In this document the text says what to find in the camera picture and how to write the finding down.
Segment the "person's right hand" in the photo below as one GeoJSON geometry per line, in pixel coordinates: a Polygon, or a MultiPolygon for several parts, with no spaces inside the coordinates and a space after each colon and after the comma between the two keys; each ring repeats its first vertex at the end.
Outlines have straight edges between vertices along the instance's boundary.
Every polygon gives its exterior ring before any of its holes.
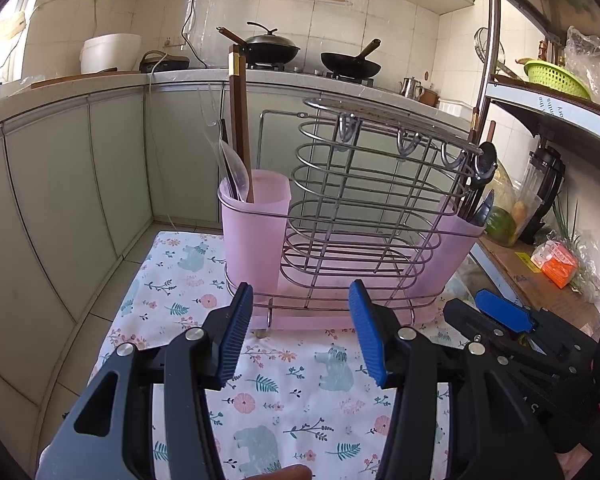
{"type": "Polygon", "coordinates": [[[591,457],[592,453],[582,445],[577,445],[568,453],[556,454],[566,480],[572,480],[591,457]]]}

